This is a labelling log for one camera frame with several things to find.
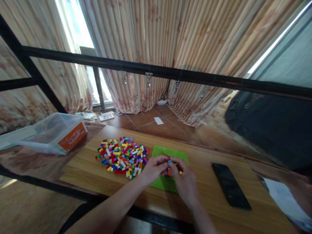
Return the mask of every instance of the curtain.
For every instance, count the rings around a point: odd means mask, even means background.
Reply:
[[[192,71],[242,76],[303,1],[297,0],[80,0],[99,56]],[[150,110],[168,81],[105,70],[117,109]],[[197,127],[226,89],[171,81],[169,108]]]
[[[0,1],[4,17],[22,45],[79,53],[54,0]],[[2,64],[0,80],[29,77],[3,40],[0,41]],[[32,58],[60,102],[69,113],[91,111],[92,98],[82,65]],[[55,108],[38,87],[1,92],[0,133],[33,124]]]
[[[174,67],[242,77],[301,4],[293,0],[190,4]],[[208,117],[227,91],[181,82],[175,94],[175,85],[171,82],[169,108],[193,127]]]

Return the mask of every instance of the smartphone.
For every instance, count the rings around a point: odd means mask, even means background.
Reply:
[[[247,198],[239,187],[228,166],[219,163],[213,163],[212,168],[219,180],[225,198],[227,199],[230,206],[245,210],[252,210],[249,202],[247,201]]]

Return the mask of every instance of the brick wall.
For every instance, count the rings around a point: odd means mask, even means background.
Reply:
[[[260,147],[252,144],[245,138],[241,137],[237,133],[233,132],[228,125],[225,122],[224,115],[225,112],[232,100],[232,98],[236,95],[238,90],[234,91],[233,93],[229,94],[224,98],[224,102],[221,102],[217,108],[209,115],[205,123],[209,125],[210,127],[214,128],[215,130],[233,138],[234,140],[238,141],[239,143],[251,148],[255,152],[259,153],[260,155],[270,157],[270,155],[266,154],[264,150],[262,150]]]

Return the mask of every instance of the green baseplate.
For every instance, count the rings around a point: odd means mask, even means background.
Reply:
[[[152,157],[156,157],[157,155],[160,155],[160,154],[167,155],[173,158],[181,158],[184,161],[186,161],[187,164],[189,163],[188,154],[186,152],[154,145]],[[158,188],[158,189],[165,190],[165,191],[176,192],[176,193],[178,192],[175,187],[176,186],[175,179],[168,177],[168,176],[163,176],[163,175],[159,176],[158,179],[154,183],[151,184],[151,186]]]

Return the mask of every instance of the window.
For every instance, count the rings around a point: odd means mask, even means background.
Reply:
[[[247,72],[247,79],[251,76],[251,74],[257,69],[257,67],[262,63],[262,61],[269,55],[269,53],[274,49],[277,43],[283,38],[286,32],[292,27],[292,25],[299,19],[299,17],[305,12],[305,10],[311,5],[312,1],[310,1],[305,8],[300,11],[297,17],[290,23],[290,25],[282,32],[282,34],[275,40],[275,42],[267,49],[267,51],[257,60],[257,62],[252,66],[252,68]]]
[[[64,2],[58,2],[58,8],[59,13],[63,18],[63,20],[70,21],[66,23],[71,28],[71,33],[75,37],[78,46],[80,47],[81,54],[96,56],[92,39],[89,34],[88,27],[79,4],[79,0],[66,0]],[[98,94],[98,88],[96,85],[93,67],[85,66],[85,68],[92,94],[92,104],[98,105],[100,104],[100,98]],[[108,90],[106,81],[104,79],[102,69],[99,69],[99,74],[100,74],[101,90],[104,99],[103,101],[106,107],[110,107],[112,106],[112,98]]]

